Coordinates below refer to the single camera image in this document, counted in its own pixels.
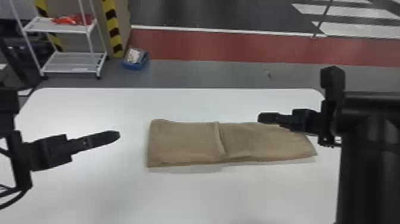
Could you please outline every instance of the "white table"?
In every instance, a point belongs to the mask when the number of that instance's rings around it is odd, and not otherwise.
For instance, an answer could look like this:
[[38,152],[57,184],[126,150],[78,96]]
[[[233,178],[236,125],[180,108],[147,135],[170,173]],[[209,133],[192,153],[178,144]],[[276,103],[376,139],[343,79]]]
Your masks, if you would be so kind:
[[[148,169],[149,122],[253,122],[262,111],[319,110],[310,89],[41,89],[17,116],[25,141],[119,130],[73,162],[33,173],[34,187],[0,223],[333,223],[339,149],[296,161]],[[11,181],[0,159],[0,182]]]

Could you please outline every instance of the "blue container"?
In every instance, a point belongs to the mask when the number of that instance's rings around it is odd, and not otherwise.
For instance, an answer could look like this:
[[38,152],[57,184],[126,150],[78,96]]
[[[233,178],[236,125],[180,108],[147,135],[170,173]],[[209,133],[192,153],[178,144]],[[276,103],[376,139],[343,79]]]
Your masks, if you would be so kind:
[[148,60],[149,60],[149,52],[145,51],[140,62],[129,63],[126,60],[126,57],[124,57],[124,60],[122,61],[122,65],[127,69],[140,70],[145,66],[145,64]]

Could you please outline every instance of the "yellow and black striped pillar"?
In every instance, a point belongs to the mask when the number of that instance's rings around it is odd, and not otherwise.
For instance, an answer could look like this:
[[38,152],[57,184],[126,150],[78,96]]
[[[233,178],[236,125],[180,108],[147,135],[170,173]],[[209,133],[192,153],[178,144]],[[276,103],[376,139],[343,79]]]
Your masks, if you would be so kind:
[[[35,5],[40,16],[49,17],[49,14],[47,13],[46,0],[35,0]],[[57,51],[63,51],[61,40],[57,37],[55,33],[49,33],[49,38],[56,47]]]
[[120,28],[118,26],[117,12],[115,11],[114,0],[102,0],[103,1],[103,12],[107,21],[107,30],[110,35],[110,45],[112,49],[112,55],[115,58],[123,57],[123,45],[120,34]]

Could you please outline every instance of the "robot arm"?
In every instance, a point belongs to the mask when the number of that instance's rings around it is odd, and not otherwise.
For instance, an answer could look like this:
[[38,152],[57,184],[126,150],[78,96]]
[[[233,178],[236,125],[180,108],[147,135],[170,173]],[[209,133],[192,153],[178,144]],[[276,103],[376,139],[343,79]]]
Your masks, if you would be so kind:
[[258,121],[342,148],[336,224],[400,223],[400,94],[345,92],[345,72],[335,66],[320,76],[321,112],[261,113]]
[[47,170],[72,161],[72,155],[116,141],[120,134],[106,131],[78,139],[67,139],[66,135],[55,135],[35,142],[23,142],[21,133],[15,130],[14,116],[19,112],[17,91],[0,89],[0,139],[5,138],[8,150],[0,148],[0,154],[11,162],[15,187],[0,185],[0,198],[18,193],[14,198],[0,204],[4,209],[32,188],[30,172]]

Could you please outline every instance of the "beige towel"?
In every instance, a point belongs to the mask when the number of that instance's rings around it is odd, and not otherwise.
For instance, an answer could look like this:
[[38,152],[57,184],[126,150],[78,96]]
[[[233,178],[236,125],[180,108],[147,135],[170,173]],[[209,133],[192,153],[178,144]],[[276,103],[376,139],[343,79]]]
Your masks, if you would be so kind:
[[316,152],[304,135],[260,123],[151,122],[148,167],[274,161],[305,158]]

